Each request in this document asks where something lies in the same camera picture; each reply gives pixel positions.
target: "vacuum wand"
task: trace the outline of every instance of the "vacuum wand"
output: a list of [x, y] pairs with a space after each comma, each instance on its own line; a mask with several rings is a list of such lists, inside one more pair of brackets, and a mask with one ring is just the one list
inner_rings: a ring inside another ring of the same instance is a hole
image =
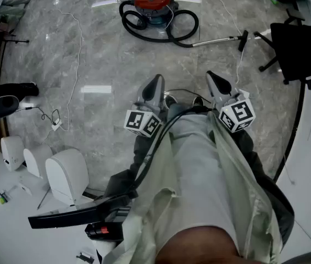
[[194, 43], [192, 44], [193, 47], [197, 47], [197, 46], [202, 46], [202, 45], [207, 45], [207, 44], [213, 44], [213, 43], [220, 43], [220, 42], [225, 42], [225, 41], [236, 41], [236, 40], [241, 40], [240, 44], [238, 46], [238, 50], [240, 52], [243, 51], [243, 48], [245, 47], [245, 44], [247, 42], [247, 36], [248, 36], [248, 31], [245, 30], [243, 32], [242, 36], [237, 36], [237, 37], [227, 37], [227, 38], [221, 38], [221, 39], [214, 39], [214, 40], [209, 40], [209, 41], [203, 41], [203, 42], [198, 42], [198, 43]]

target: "gray marble floor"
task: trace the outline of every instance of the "gray marble floor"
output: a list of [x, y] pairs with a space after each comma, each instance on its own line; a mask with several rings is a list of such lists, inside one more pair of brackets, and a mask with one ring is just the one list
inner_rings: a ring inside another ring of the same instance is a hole
[[[27, 44], [8, 44], [4, 55], [1, 83], [34, 81], [40, 88], [41, 108], [51, 114], [59, 109], [63, 127], [68, 127], [67, 104], [76, 80], [80, 30], [83, 31], [79, 78], [71, 99], [70, 131], [58, 129], [45, 140], [55, 152], [74, 147], [85, 156], [90, 187], [105, 189], [109, 177], [132, 162], [134, 134], [123, 129], [126, 110], [143, 81], [157, 73], [166, 79], [166, 89], [186, 88], [208, 97], [205, 72], [236, 78], [241, 54], [237, 42], [198, 48], [148, 43], [131, 36], [122, 26], [119, 5], [94, 7], [107, 0], [31, 0], [15, 34], [30, 39]], [[241, 66], [239, 86], [251, 93], [257, 119], [250, 129], [265, 171], [274, 173], [283, 158], [296, 115], [299, 83], [282, 83], [278, 65], [264, 73], [258, 67], [274, 56], [274, 51], [252, 32], [265, 31], [272, 22], [286, 19], [284, 6], [269, 0], [223, 0], [238, 28], [250, 32]], [[195, 12], [200, 28], [188, 43], [237, 35], [231, 17], [219, 0], [201, 3], [179, 2], [181, 9]], [[174, 21], [175, 34], [193, 27], [185, 16]], [[162, 36], [150, 29], [142, 34]], [[86, 85], [110, 85], [112, 93], [83, 93]], [[192, 100], [178, 94], [185, 102]], [[20, 135], [26, 147], [40, 144], [51, 129], [33, 109], [8, 117], [11, 135]]]

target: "black hose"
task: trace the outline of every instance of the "black hose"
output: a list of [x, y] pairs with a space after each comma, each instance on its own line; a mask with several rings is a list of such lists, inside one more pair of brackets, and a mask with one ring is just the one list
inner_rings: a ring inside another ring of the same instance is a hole
[[[193, 29], [191, 30], [190, 33], [188, 33], [188, 34], [186, 34], [184, 36], [181, 36], [181, 37], [174, 37], [171, 34], [170, 26], [168, 26], [167, 29], [166, 29], [166, 33], [168, 34], [168, 39], [157, 39], [157, 38], [150, 38], [150, 37], [142, 36], [142, 35], [134, 32], [131, 28], [129, 28], [129, 26], [130, 26], [130, 27], [132, 27], [134, 29], [143, 30], [143, 29], [145, 29], [147, 27], [147, 18], [142, 16], [138, 12], [130, 10], [130, 11], [126, 11], [124, 13], [124, 5], [133, 5], [133, 4], [134, 4], [133, 1], [123, 1], [120, 4], [120, 7], [119, 7], [119, 13], [120, 13], [120, 16], [121, 16], [121, 22], [123, 23], [124, 28], [130, 34], [134, 35], [136, 38], [139, 38], [139, 39], [142, 39], [142, 40], [145, 40], [145, 41], [149, 41], [149, 42], [154, 42], [154, 43], [169, 43], [169, 42], [172, 42], [172, 43], [174, 43], [174, 44], [176, 44], [176, 45], [178, 45], [180, 47], [184, 47], [184, 48], [192, 48], [193, 47], [192, 44], [183, 44], [183, 43], [180, 43], [179, 41], [188, 39], [188, 38], [190, 38], [192, 35], [194, 35], [196, 33], [196, 31], [198, 29], [198, 26], [199, 26], [199, 20], [198, 20], [197, 15], [194, 12], [189, 11], [189, 10], [179, 10], [179, 11], [176, 11], [174, 13], [174, 18], [177, 15], [181, 15], [181, 14], [188, 14], [191, 17], [193, 17], [193, 19], [195, 20], [195, 26], [193, 27]], [[134, 15], [134, 16], [138, 17], [142, 25], [135, 25], [132, 22], [130, 22], [126, 18], [128, 15]]]

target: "shoe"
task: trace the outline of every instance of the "shoe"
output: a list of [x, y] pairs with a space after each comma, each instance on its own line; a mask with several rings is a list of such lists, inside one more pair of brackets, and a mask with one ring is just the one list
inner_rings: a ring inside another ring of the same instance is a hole
[[165, 103], [165, 107], [169, 109], [172, 104], [177, 103], [177, 100], [174, 96], [167, 95], [164, 99], [164, 103]]
[[193, 106], [202, 106], [203, 107], [204, 106], [203, 98], [197, 96], [196, 98], [193, 99], [192, 105]]
[[33, 89], [31, 92], [31, 96], [38, 96], [40, 94], [40, 90], [38, 89], [37, 84], [33, 81], [31, 81], [30, 83], [35, 86], [35, 87], [31, 88], [31, 89]]

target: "gray trousers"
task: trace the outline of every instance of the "gray trousers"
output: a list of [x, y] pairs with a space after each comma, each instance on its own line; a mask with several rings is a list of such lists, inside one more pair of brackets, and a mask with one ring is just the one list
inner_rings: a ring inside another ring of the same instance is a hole
[[0, 6], [0, 15], [16, 15], [18, 17], [23, 16], [26, 9], [21, 9], [17, 6], [20, 4], [28, 4], [30, 0], [3, 0]]

